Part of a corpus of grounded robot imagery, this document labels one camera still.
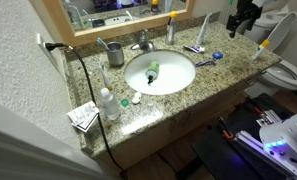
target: mirror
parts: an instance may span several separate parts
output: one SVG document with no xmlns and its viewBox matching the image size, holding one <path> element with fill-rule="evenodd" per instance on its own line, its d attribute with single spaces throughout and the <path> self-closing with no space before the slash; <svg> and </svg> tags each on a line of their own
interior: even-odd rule
<svg viewBox="0 0 297 180">
<path fill-rule="evenodd" d="M 36 12 L 38 13 L 39 17 L 44 22 L 48 31 L 52 35 L 54 41 L 63 42 L 70 46 L 80 46 L 84 44 L 93 43 L 96 42 L 98 37 L 102 39 L 108 39 L 116 36 L 122 36 L 133 32 L 137 32 L 142 29 L 149 29 L 162 26 L 167 24 L 169 19 L 169 13 L 160 13 L 153 16 L 150 15 L 148 17 L 139 18 L 134 21 L 126 21 L 123 23 L 113 24 L 109 26 L 102 26 L 98 28 L 90 28 L 81 31 L 75 31 L 70 23 L 69 16 L 66 13 L 66 10 L 64 9 L 62 0 L 30 0 L 30 2 L 36 9 Z M 186 0 L 185 9 L 177 11 L 177 21 L 185 20 L 191 17 L 194 3 L 195 0 Z"/>
<path fill-rule="evenodd" d="M 167 2 L 171 4 L 166 10 L 166 0 L 159 0 L 157 6 L 152 5 L 152 0 L 62 0 L 75 31 L 124 23 L 186 8 L 184 0 Z"/>
</svg>

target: toilet seat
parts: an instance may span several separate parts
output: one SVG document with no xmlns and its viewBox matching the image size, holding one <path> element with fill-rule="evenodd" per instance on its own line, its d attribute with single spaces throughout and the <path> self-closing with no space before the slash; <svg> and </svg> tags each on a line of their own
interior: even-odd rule
<svg viewBox="0 0 297 180">
<path fill-rule="evenodd" d="M 288 77 L 286 77 L 286 76 L 284 76 L 284 75 L 282 75 L 282 74 L 280 74 L 280 73 L 277 73 L 276 71 L 274 71 L 274 70 L 271 69 L 271 68 L 268 68 L 268 69 L 266 70 L 267 74 L 268 74 L 268 75 L 271 75 L 272 77 L 276 78 L 276 79 L 279 80 L 279 81 L 282 81 L 283 83 L 280 83 L 280 84 L 284 84 L 283 87 L 286 87 L 287 84 L 289 84 L 290 87 L 292 87 L 292 86 L 297 86 L 297 67 L 294 66 L 294 65 L 292 65 L 292 64 L 290 64 L 289 62 L 287 62 L 287 61 L 285 61 L 285 60 L 280 61 L 279 64 L 282 65 L 282 68 L 284 68 L 285 71 L 287 71 L 287 72 L 291 72 L 290 74 L 292 74 L 293 76 L 296 76 L 296 79 L 290 79 L 290 78 L 288 78 Z M 274 81 L 275 81 L 275 80 L 272 79 L 271 77 L 268 77 L 268 76 L 267 76 L 266 78 L 270 79 L 271 82 L 274 82 Z"/>
</svg>

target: cup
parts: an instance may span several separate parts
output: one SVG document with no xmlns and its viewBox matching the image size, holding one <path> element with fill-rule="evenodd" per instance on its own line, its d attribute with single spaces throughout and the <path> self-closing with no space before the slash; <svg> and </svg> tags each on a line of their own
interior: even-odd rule
<svg viewBox="0 0 297 180">
<path fill-rule="evenodd" d="M 119 67 L 124 64 L 124 53 L 121 45 L 117 42 L 110 42 L 107 44 L 107 56 L 109 65 L 113 67 Z"/>
</svg>

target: backsplash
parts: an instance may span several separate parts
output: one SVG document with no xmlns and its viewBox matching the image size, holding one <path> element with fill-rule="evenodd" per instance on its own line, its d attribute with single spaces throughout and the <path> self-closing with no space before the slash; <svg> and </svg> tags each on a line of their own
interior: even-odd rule
<svg viewBox="0 0 297 180">
<path fill-rule="evenodd" d="M 214 13 L 212 15 L 211 22 L 217 21 L 219 14 L 220 13 Z M 183 31 L 183 30 L 190 29 L 190 28 L 193 28 L 196 26 L 201 26 L 204 19 L 205 19 L 205 16 L 198 17 L 198 18 L 191 18 L 191 19 L 184 20 L 184 21 L 179 21 L 179 22 L 177 22 L 177 31 Z M 166 25 L 159 26 L 159 27 L 152 28 L 152 29 L 148 30 L 148 39 L 154 39 L 159 36 L 166 35 L 166 34 L 167 34 Z M 119 42 L 122 46 L 127 46 L 130 44 L 137 43 L 137 39 L 138 39 L 138 32 L 135 32 L 135 33 L 127 34 L 124 36 L 117 36 L 114 38 L 106 39 L 105 42 L 106 43 Z M 75 47 L 75 49 L 78 51 L 78 53 L 82 57 L 91 56 L 91 55 L 105 51 L 105 49 L 101 45 L 98 45 L 96 42 L 78 46 L 78 47 Z M 76 56 L 71 52 L 65 51 L 65 56 L 68 61 L 76 60 Z"/>
</svg>

